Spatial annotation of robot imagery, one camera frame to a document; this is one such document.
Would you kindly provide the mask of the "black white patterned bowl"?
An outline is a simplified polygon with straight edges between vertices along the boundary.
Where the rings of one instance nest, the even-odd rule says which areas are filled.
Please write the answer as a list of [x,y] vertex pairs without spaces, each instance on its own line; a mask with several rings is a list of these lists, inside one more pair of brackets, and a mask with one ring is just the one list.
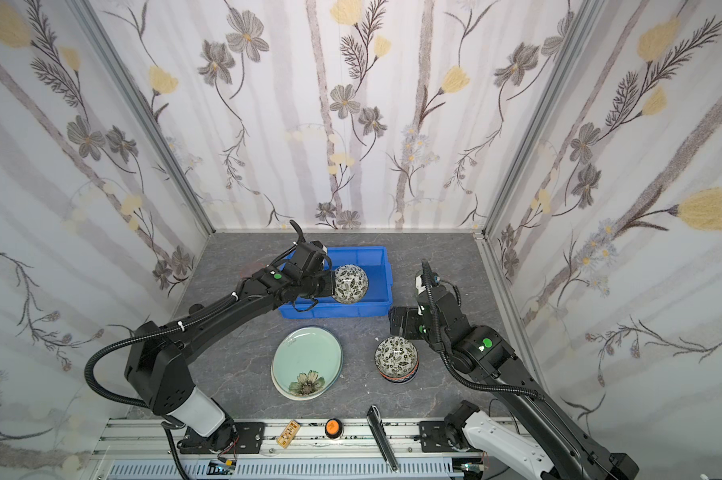
[[367,273],[358,265],[347,264],[334,271],[333,298],[342,304],[355,304],[364,299],[369,290]]

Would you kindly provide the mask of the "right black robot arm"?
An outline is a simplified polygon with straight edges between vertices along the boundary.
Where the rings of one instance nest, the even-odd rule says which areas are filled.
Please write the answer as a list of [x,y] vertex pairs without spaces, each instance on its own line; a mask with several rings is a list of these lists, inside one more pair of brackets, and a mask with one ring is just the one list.
[[426,342],[459,384],[492,394],[527,431],[505,428],[464,401],[444,419],[454,448],[480,450],[526,479],[637,478],[636,461],[572,420],[496,329],[470,323],[458,289],[429,265],[416,278],[416,301],[390,309],[392,334]]

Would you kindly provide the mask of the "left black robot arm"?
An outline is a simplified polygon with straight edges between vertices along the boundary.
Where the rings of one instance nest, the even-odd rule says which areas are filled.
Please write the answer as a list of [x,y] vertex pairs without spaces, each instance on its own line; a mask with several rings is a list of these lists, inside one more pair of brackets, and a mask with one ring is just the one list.
[[[110,401],[149,409],[176,420],[221,451],[238,439],[235,421],[195,383],[190,365],[203,352],[247,322],[299,298],[330,296],[332,261],[319,241],[300,239],[273,262],[240,280],[228,295],[197,311],[158,326],[149,321],[131,338],[115,342],[87,362],[84,378],[92,391]],[[96,378],[96,365],[127,348],[124,376],[135,398],[117,394]]]

